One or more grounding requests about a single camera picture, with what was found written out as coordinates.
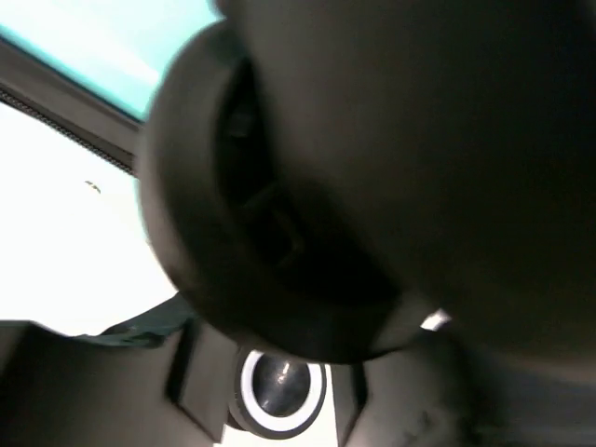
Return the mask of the pink hard-shell suitcase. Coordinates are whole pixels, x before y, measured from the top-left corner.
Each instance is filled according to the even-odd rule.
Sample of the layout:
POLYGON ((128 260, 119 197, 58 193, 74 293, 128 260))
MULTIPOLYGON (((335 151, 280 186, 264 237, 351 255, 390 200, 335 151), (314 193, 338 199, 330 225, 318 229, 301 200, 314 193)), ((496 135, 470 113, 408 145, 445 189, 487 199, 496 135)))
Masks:
POLYGON ((595 5, 217 1, 148 113, 1 17, 1 101, 135 176, 176 288, 98 336, 233 344, 224 426, 288 440, 423 331, 595 387, 595 5))

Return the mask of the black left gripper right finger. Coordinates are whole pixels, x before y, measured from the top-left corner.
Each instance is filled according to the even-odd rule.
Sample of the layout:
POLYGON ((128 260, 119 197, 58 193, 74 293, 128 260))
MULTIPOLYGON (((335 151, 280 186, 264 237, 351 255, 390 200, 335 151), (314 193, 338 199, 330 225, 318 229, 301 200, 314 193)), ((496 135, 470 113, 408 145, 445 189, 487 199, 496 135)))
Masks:
POLYGON ((341 446, 592 446, 595 387, 511 366, 427 332, 332 368, 341 446))

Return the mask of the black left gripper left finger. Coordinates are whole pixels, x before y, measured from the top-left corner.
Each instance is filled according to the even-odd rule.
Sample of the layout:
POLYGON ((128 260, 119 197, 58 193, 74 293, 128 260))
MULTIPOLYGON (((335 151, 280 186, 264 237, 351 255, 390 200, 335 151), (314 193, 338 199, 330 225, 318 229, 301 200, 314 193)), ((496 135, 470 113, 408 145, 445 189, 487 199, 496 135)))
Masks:
POLYGON ((195 321, 153 345, 4 321, 1 443, 211 446, 232 376, 232 342, 195 321))

